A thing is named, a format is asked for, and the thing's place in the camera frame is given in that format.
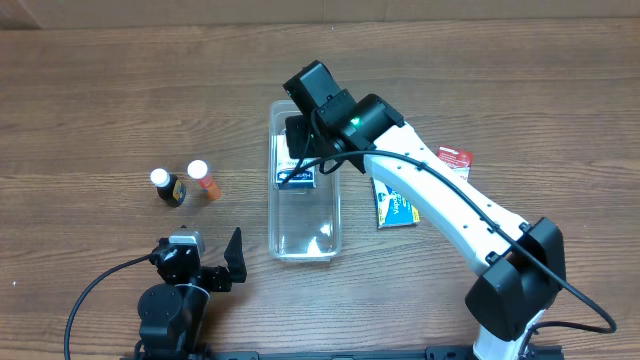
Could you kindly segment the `white blue plaster box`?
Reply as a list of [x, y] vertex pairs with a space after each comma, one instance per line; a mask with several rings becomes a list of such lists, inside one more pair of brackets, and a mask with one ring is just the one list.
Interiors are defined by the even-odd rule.
[[288, 182], [285, 182], [299, 163], [299, 159], [291, 158], [289, 155], [289, 146], [287, 144], [285, 130], [282, 130], [281, 133], [276, 136], [275, 150], [274, 180], [278, 189], [313, 189], [316, 187], [316, 170], [314, 167], [300, 170]]

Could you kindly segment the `dark bottle white cap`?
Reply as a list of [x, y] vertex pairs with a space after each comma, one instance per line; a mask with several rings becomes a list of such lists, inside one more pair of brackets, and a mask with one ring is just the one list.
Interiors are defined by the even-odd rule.
[[150, 173], [150, 181], [156, 187], [158, 196], [170, 207], [179, 207], [185, 200], [186, 187], [175, 175], [163, 168]]

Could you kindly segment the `blue yellow VapoDrops box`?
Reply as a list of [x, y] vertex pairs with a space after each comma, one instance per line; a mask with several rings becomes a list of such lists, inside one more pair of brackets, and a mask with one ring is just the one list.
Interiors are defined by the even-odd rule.
[[376, 179], [372, 179], [372, 189], [379, 229], [414, 226], [420, 222], [418, 210], [394, 189]]

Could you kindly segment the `red white small box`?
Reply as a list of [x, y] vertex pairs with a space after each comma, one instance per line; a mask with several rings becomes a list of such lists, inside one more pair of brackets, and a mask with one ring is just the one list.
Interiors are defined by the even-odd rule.
[[457, 175], [467, 181], [470, 176], [474, 154], [459, 148], [440, 146], [436, 156]]

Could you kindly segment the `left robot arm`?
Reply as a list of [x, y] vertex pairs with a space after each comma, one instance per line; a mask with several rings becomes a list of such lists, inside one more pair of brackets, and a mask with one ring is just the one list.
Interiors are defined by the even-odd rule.
[[247, 269], [242, 233], [235, 229], [224, 251], [224, 266], [204, 266], [202, 236], [197, 230], [181, 227], [158, 241], [149, 261], [162, 278], [147, 289], [137, 305], [139, 359], [213, 359], [210, 347], [200, 340], [203, 319], [216, 292], [229, 292], [243, 283]]

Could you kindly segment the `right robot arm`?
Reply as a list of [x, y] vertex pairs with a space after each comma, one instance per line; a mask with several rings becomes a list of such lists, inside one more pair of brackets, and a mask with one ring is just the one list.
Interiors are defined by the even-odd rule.
[[375, 94], [355, 101], [339, 87], [288, 85], [309, 157], [351, 162], [417, 207], [462, 254], [477, 280], [465, 304], [480, 325], [475, 359], [540, 359], [531, 339], [564, 288], [564, 239], [547, 218], [534, 224], [501, 207], [439, 160], [414, 128]]

